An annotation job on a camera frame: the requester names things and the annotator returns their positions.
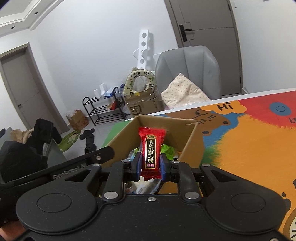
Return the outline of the red candy bar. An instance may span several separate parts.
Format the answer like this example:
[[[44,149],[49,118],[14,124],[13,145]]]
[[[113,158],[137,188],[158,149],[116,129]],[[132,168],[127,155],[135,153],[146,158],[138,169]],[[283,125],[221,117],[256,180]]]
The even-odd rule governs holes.
[[[142,170],[141,176],[145,181],[160,179],[161,145],[165,139],[166,130],[141,126],[138,134],[142,142]]]

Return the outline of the green snack packet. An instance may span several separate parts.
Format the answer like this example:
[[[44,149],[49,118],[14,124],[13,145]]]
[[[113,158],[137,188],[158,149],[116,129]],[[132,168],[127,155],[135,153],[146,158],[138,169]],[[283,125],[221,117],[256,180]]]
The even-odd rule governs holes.
[[[161,154],[166,154],[166,158],[170,161],[178,160],[179,159],[179,153],[178,151],[173,148],[172,146],[163,144],[161,145]]]

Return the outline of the brown cardboard box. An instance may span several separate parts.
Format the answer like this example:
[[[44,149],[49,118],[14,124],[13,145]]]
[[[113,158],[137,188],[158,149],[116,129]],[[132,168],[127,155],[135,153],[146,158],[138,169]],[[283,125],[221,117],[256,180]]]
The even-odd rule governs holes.
[[[115,132],[115,137],[107,144],[114,150],[114,158],[103,163],[102,167],[111,167],[113,163],[128,157],[128,154],[140,146],[139,127],[166,130],[164,144],[173,147],[181,154],[179,161],[198,168],[204,154],[204,142],[197,120],[167,118],[162,116],[139,115]]]

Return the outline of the black shoe rack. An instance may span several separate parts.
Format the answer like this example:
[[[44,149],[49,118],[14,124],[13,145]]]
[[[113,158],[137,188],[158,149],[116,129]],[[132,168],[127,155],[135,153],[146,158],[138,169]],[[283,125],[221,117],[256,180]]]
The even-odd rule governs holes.
[[[114,121],[126,120],[129,116],[123,108],[125,102],[122,97],[84,97],[82,105],[94,126]]]

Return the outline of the cardboard box on floor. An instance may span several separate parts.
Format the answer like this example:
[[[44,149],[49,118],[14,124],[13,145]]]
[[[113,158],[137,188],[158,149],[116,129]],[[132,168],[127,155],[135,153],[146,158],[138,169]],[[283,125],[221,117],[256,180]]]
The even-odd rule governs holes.
[[[136,92],[125,96],[125,102],[133,116],[157,113],[164,110],[164,104],[158,90]]]

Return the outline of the dotted beige cushion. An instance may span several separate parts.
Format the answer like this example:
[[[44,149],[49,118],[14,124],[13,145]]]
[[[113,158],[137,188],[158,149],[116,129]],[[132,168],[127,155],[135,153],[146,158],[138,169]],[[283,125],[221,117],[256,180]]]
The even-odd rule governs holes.
[[[182,73],[161,92],[161,98],[169,109],[210,101],[210,98]]]

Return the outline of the panda neck pillow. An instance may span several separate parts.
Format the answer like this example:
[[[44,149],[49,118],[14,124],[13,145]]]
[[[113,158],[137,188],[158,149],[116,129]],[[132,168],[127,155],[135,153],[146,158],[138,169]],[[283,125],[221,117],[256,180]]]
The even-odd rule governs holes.
[[[154,90],[156,85],[156,78],[153,72],[134,67],[126,78],[122,93],[124,96],[127,96],[148,89]]]

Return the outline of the colourful cartoon table mat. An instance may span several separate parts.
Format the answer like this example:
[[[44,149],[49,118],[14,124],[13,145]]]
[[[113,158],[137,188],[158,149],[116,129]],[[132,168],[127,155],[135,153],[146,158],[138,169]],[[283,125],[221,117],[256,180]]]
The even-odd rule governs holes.
[[[295,240],[294,91],[162,117],[198,121],[205,150],[191,170],[201,201],[182,201],[173,182],[154,194],[125,193],[104,202],[100,240]]]

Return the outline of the grey door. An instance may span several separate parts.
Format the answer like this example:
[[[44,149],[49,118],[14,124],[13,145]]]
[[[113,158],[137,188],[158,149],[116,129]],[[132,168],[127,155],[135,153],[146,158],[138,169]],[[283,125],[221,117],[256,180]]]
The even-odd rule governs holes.
[[[165,5],[178,47],[206,46],[219,64],[222,94],[241,93],[241,52],[230,1],[180,0]]]
[[[69,130],[43,82],[29,43],[1,54],[1,76],[27,129],[43,118],[53,122],[59,133]]]

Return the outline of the grey chair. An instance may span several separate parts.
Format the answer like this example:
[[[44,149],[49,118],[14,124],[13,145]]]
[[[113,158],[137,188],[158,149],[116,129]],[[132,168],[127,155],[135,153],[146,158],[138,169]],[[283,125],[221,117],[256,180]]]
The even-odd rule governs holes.
[[[180,73],[211,100],[222,97],[220,67],[207,47],[183,47],[161,53],[155,69],[158,90],[164,91]]]

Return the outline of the white perforated board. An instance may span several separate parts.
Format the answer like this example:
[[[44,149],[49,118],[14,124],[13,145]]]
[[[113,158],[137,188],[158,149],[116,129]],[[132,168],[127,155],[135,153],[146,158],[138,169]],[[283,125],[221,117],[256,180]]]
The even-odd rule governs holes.
[[[138,69],[154,71],[154,44],[149,29],[140,30],[138,48],[133,51],[133,56],[137,60]]]

